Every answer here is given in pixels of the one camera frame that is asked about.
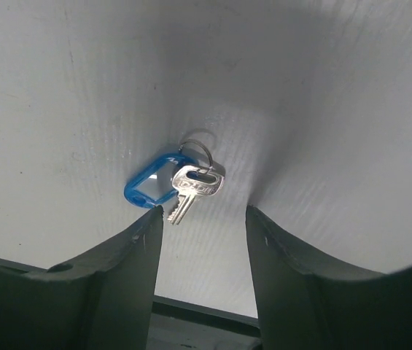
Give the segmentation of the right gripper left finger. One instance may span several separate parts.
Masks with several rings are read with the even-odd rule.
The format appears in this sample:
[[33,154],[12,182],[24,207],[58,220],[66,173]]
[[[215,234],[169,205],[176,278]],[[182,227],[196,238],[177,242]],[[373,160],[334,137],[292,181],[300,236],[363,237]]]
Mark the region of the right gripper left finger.
[[162,239],[155,207],[46,271],[0,266],[0,349],[144,349]]

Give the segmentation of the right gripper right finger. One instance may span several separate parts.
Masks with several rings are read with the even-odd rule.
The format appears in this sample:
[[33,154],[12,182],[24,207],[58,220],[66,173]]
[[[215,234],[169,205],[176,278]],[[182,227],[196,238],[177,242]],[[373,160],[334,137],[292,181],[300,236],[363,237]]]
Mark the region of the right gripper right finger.
[[412,349],[412,266],[344,262],[253,206],[246,241],[265,349]]

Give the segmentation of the key with solid blue tag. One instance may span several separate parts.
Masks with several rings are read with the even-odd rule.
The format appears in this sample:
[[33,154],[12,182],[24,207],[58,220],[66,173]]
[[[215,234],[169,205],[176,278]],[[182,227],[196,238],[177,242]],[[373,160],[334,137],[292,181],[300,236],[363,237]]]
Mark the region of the key with solid blue tag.
[[186,139],[175,152],[158,155],[124,187],[124,198],[142,209],[176,204],[167,220],[178,225],[200,198],[217,194],[225,183],[225,168],[199,140]]

